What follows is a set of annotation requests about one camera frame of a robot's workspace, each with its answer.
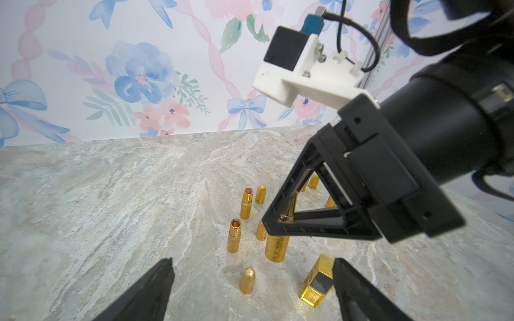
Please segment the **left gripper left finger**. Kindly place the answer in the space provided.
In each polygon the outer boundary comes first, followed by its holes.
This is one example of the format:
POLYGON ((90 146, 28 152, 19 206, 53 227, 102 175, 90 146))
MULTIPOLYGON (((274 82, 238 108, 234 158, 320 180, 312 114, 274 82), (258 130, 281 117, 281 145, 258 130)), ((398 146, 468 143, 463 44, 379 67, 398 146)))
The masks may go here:
POLYGON ((161 259, 95 320, 163 320, 174 279, 173 259, 161 259))

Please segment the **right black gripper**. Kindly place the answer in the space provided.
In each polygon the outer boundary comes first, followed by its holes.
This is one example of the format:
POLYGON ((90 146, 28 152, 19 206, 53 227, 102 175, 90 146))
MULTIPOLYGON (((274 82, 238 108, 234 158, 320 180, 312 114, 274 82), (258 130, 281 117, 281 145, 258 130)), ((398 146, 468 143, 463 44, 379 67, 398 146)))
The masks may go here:
POLYGON ((465 225, 433 176, 372 103, 358 97, 341 122, 311 137, 264 214, 271 236, 395 243, 416 234, 438 236, 465 225), (316 173, 334 208, 281 212, 316 173))

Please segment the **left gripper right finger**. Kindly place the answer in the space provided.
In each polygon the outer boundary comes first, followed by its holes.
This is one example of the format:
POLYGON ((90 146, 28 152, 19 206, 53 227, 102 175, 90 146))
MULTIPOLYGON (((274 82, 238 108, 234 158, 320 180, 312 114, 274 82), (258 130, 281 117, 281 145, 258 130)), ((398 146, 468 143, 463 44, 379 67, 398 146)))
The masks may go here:
POLYGON ((343 320, 410 320, 343 258, 335 259, 333 281, 343 320))

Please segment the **gold lipstick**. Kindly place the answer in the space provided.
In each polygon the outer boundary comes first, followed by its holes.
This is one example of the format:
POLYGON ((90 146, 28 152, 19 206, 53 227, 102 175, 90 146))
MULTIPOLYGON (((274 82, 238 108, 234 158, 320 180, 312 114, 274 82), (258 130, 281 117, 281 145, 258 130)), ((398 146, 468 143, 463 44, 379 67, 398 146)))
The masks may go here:
POLYGON ((242 196, 242 203, 240 208, 240 217, 242 219, 248 219, 250 217, 251 209, 252 209, 252 202, 253 202, 253 190, 248 187, 245 188, 243 196, 242 196))
POLYGON ((336 203, 335 201, 333 200, 332 197, 329 197, 327 202, 325 203, 325 208, 332 208, 332 207, 336 207, 336 203))
POLYGON ((241 227, 242 223, 239 219, 231 220, 230 229, 228 233, 228 251, 230 253, 236 253, 239 250, 241 227))
POLYGON ((313 173, 307 187, 309 187, 311 190, 316 190, 317 186, 319 184, 319 181, 320 181, 319 176, 316 173, 313 173))
MULTIPOLYGON (((280 214, 281 221, 291 220, 294 216, 294 211, 297 204, 298 192, 295 192, 293 196, 287 201, 286 206, 280 214)), ((268 260, 281 263, 285 260, 285 254, 289 245, 289 236, 271 236, 267 237, 265 256, 268 260)))

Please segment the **small yellow green box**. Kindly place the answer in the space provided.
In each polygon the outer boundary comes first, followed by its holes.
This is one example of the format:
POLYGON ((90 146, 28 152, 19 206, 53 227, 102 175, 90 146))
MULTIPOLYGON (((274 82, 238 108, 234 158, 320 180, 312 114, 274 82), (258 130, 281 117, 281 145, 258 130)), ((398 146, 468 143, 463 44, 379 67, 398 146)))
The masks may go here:
POLYGON ((300 299, 316 308, 334 287, 334 259, 321 254, 302 284, 300 299))

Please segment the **gold lipstick cap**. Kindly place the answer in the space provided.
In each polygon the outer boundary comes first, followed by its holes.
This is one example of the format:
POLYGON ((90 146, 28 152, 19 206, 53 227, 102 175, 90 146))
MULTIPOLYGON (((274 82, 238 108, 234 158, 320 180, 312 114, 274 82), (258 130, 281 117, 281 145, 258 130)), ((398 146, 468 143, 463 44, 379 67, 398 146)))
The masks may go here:
POLYGON ((268 236, 268 233, 262 221, 260 221, 258 224, 255 236, 258 241, 264 241, 268 236))
POLYGON ((243 294, 251 294, 256 282, 256 273, 253 268, 246 268, 240 279, 240 291, 243 294))
POLYGON ((266 187, 264 185, 260 185, 256 192, 255 202, 258 205, 263 205, 266 199, 266 187))

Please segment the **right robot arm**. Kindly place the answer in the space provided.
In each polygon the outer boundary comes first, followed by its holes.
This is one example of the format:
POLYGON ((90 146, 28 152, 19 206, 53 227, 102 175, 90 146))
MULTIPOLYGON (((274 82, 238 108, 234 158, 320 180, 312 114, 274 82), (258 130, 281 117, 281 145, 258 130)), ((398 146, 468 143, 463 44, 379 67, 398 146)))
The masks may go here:
POLYGON ((325 55, 324 21, 353 25, 325 9, 298 31, 279 27, 254 88, 290 107, 298 96, 336 109, 306 144, 262 218, 272 236, 390 243, 436 237, 465 225, 441 186, 467 173, 513 175, 513 2, 445 1, 456 20, 485 18, 435 37, 412 37, 408 1, 392 1, 393 32, 422 56, 443 55, 383 102, 357 84, 364 68, 340 52, 325 55))

